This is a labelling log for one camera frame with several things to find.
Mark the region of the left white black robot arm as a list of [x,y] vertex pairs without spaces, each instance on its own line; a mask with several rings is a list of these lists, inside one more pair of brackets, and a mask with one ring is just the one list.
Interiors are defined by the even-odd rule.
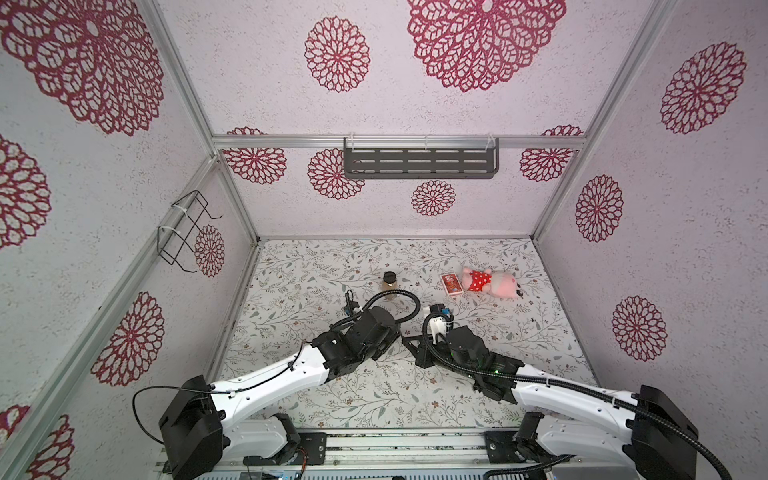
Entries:
[[277,413],[252,422],[251,416],[295,393],[322,386],[353,373],[368,360],[378,360],[401,336],[403,323],[417,317],[421,302],[412,292],[399,295],[414,309],[396,319],[374,295],[363,306],[347,300],[346,318],[298,351],[272,365],[229,380],[209,383],[198,375],[174,387],[175,396],[158,422],[156,442],[166,452],[164,473],[174,479],[196,479],[222,461],[245,467],[315,462],[317,451],[306,443],[289,415]]

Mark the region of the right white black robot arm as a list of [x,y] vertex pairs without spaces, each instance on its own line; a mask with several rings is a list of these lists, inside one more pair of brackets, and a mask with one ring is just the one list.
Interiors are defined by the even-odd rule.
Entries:
[[430,307],[418,334],[403,344],[418,367],[444,367],[469,378],[498,402],[529,408],[513,436],[512,457],[543,470],[577,456],[603,457],[642,479],[693,479],[704,459],[722,479],[731,474],[699,431],[662,390],[637,392],[572,382],[490,350],[442,304]]

